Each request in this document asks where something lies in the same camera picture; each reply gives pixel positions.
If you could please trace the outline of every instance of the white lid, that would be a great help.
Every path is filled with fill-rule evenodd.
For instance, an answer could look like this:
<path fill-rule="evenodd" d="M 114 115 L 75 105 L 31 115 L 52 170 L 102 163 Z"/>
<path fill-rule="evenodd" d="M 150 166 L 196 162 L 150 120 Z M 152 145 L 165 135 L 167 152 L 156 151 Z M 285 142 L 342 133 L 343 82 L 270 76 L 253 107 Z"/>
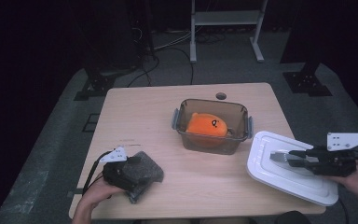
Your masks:
<path fill-rule="evenodd" d="M 338 200 L 337 183 L 323 179 L 305 168 L 295 168 L 269 159 L 271 152 L 312 149 L 313 146 L 297 140 L 259 132 L 255 135 L 247 168 L 249 175 L 275 189 L 295 195 L 322 206 Z"/>

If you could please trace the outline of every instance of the gray carpet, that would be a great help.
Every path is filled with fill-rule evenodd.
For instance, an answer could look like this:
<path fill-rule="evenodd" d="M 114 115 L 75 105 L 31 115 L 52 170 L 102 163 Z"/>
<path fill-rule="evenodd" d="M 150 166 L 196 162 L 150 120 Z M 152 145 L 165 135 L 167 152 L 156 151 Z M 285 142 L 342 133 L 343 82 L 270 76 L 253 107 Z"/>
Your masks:
<path fill-rule="evenodd" d="M 193 84 L 267 82 L 272 86 L 289 125 L 299 141 L 325 145 L 326 134 L 358 133 L 358 109 L 340 84 L 337 75 L 321 65 L 316 76 L 333 96 L 309 97 L 292 93 L 282 73 L 299 71 L 303 63 L 280 64 L 289 33 L 262 32 L 259 39 L 264 63 L 258 63 L 249 42 L 251 33 L 230 34 L 212 45 L 197 45 L 198 61 L 193 64 Z M 155 46 L 177 35 L 154 35 Z M 188 42 L 174 46 L 189 53 Z M 159 65 L 149 72 L 151 86 L 189 85 L 191 65 L 177 49 L 157 52 Z M 145 69 L 156 64 L 151 58 Z M 127 87 L 142 70 L 119 77 L 114 88 Z M 103 97 L 74 101 L 87 75 L 79 70 L 62 93 L 12 191 L 0 210 L 0 223 L 69 223 L 69 206 L 89 149 L 92 133 L 82 132 L 89 115 L 100 113 Z M 140 77 L 131 87 L 147 86 Z M 358 200 L 344 188 L 340 199 L 349 211 L 350 223 L 358 223 Z M 313 224 L 344 223 L 341 204 L 327 207 L 321 215 L 308 216 Z M 254 217 L 259 224 L 273 223 L 275 217 Z M 132 223 L 132 220 L 96 220 L 95 223 Z"/>

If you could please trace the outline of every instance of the orange toy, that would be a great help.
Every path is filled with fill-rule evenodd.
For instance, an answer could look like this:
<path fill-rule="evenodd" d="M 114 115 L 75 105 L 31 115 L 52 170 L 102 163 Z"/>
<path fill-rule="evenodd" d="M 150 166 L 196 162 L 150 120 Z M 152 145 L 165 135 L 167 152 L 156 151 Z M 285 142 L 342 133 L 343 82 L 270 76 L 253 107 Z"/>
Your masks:
<path fill-rule="evenodd" d="M 224 137 L 227 135 L 227 125 L 215 115 L 193 113 L 186 132 Z M 199 147 L 217 147 L 224 142 L 222 139 L 197 136 L 189 136 L 189 139 Z"/>

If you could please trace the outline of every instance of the wooden table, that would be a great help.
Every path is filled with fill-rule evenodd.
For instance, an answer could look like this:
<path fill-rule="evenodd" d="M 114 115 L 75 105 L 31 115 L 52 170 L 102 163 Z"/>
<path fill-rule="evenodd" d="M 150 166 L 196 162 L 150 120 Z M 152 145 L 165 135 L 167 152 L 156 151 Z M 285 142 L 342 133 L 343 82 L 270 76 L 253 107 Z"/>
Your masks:
<path fill-rule="evenodd" d="M 297 210 L 320 214 L 325 207 L 304 201 L 252 179 L 246 162 L 253 139 L 240 143 L 233 155 L 187 150 L 171 127 L 175 108 L 188 98 L 245 105 L 254 119 L 255 133 L 293 134 L 275 94 L 267 83 L 193 85 L 112 89 L 103 104 L 89 154 L 77 187 L 82 189 L 92 164 L 106 151 L 123 146 L 128 156 L 140 150 L 163 170 L 162 183 L 154 183 L 137 204 L 123 194 L 105 200 L 93 218 L 138 219 L 174 217 L 242 217 L 278 215 Z M 103 165 L 98 166 L 95 175 Z M 70 207 L 72 217 L 81 195 Z"/>

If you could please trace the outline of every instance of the plastic container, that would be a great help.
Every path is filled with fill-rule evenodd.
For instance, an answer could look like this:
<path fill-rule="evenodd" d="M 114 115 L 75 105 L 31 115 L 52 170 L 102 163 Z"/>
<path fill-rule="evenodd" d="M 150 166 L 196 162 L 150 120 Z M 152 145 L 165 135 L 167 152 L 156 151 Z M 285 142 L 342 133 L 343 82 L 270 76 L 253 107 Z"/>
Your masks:
<path fill-rule="evenodd" d="M 186 132 L 193 113 L 212 114 L 222 119 L 227 125 L 227 135 Z M 186 99 L 181 103 L 180 109 L 175 109 L 172 128 L 182 136 L 186 149 L 222 155 L 234 154 L 240 142 L 253 135 L 252 117 L 248 118 L 248 110 L 244 105 L 199 99 Z"/>

